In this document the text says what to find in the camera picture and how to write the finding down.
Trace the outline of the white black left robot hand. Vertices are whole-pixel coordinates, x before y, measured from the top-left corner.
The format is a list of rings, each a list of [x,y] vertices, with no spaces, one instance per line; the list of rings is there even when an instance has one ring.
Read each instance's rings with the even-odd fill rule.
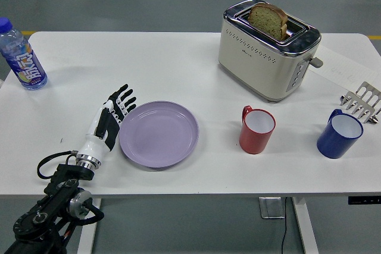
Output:
[[[111,94],[97,110],[76,159],[90,160],[99,166],[101,159],[112,151],[122,121],[135,108],[136,97],[128,84]]]

